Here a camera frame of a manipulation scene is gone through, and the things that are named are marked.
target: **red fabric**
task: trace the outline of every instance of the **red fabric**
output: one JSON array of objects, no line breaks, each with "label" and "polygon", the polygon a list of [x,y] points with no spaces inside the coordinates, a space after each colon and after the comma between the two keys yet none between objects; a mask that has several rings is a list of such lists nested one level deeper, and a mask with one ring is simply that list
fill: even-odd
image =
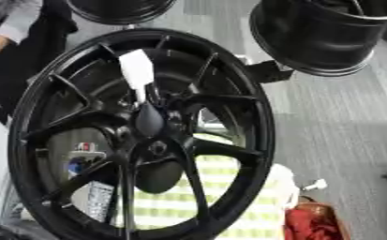
[{"label": "red fabric", "polygon": [[335,224],[306,210],[289,210],[285,219],[286,240],[342,240]]}]

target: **floor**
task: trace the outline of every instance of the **floor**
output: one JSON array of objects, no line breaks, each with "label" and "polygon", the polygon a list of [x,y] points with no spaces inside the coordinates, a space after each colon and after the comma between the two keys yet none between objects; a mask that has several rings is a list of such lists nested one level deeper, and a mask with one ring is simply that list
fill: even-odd
[{"label": "floor", "polygon": [[[183,30],[211,39],[253,61],[268,59],[248,29],[258,0],[178,0],[165,15],[143,26]],[[86,22],[69,48],[122,29]],[[311,194],[331,203],[354,240],[387,240],[387,42],[370,65],[342,78],[296,72],[288,82],[263,86],[277,129],[275,162],[291,168],[298,184],[324,178],[329,187]]]}]

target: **wheel spoke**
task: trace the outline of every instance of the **wheel spoke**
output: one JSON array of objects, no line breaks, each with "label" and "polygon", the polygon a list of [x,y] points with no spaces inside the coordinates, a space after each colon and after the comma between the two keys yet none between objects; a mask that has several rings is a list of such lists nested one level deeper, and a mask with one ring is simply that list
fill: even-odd
[{"label": "wheel spoke", "polygon": [[66,200],[68,200],[76,190],[91,182],[95,177],[102,175],[104,172],[101,170],[110,163],[112,162],[109,161],[108,158],[95,162],[92,166],[82,170],[78,175],[67,180],[56,190],[43,196],[41,201],[44,203],[46,201],[62,202],[65,200],[66,203]]},{"label": "wheel spoke", "polygon": [[259,100],[252,96],[237,96],[237,95],[207,95],[193,94],[186,98],[177,98],[170,103],[171,109],[182,110],[184,113],[196,113],[203,107],[210,105],[224,106],[232,105],[250,108],[250,104],[255,104]]},{"label": "wheel spoke", "polygon": [[50,79],[53,83],[57,84],[59,88],[64,88],[64,90],[68,91],[70,94],[74,94],[84,106],[93,104],[94,98],[84,93],[68,79],[57,74],[51,75]]},{"label": "wheel spoke", "polygon": [[196,204],[198,206],[198,222],[200,225],[205,225],[211,220],[211,213],[209,211],[208,202],[206,201],[206,196],[204,193],[203,185],[201,183],[201,178],[199,176],[198,167],[193,157],[190,157],[187,160],[185,171],[188,182],[193,188]]},{"label": "wheel spoke", "polygon": [[67,79],[55,74],[51,76],[51,79],[54,83],[62,84],[67,91],[76,95],[83,107],[49,123],[46,127],[27,132],[23,135],[25,140],[43,143],[53,135],[76,128],[90,127],[100,130],[112,142],[113,139],[110,140],[110,138],[113,138],[113,133],[110,132],[110,127],[127,124],[128,116],[121,114],[118,112],[119,110],[108,108],[103,102],[85,94]]},{"label": "wheel spoke", "polygon": [[53,121],[46,127],[27,132],[23,138],[29,142],[44,143],[56,134],[72,129],[90,127],[98,129],[110,142],[113,142],[116,136],[112,129],[109,128],[112,124],[124,126],[127,124],[127,120],[123,116],[117,116],[103,111],[82,109]]},{"label": "wheel spoke", "polygon": [[134,173],[129,167],[128,159],[122,159],[119,166],[119,183],[122,193],[123,216],[125,228],[121,229],[121,236],[130,240],[135,232],[135,219],[133,216],[134,204]]},{"label": "wheel spoke", "polygon": [[201,66],[201,69],[196,74],[195,80],[188,86],[188,89],[192,93],[199,93],[200,89],[204,82],[204,75],[206,74],[206,71],[209,69],[209,67],[212,65],[212,63],[218,58],[218,53],[214,52],[212,53],[208,59],[204,62],[204,64]]},{"label": "wheel spoke", "polygon": [[232,157],[238,159],[245,166],[255,166],[259,161],[265,159],[263,152],[220,142],[194,139],[193,146],[196,156],[218,155]]}]

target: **gray sleeve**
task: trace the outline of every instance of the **gray sleeve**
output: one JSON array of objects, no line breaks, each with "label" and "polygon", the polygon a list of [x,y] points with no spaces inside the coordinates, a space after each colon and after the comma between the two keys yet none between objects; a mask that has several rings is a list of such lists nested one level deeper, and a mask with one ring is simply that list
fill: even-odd
[{"label": "gray sleeve", "polygon": [[0,26],[0,36],[20,44],[28,37],[31,25],[40,15],[43,0],[16,0]]}]

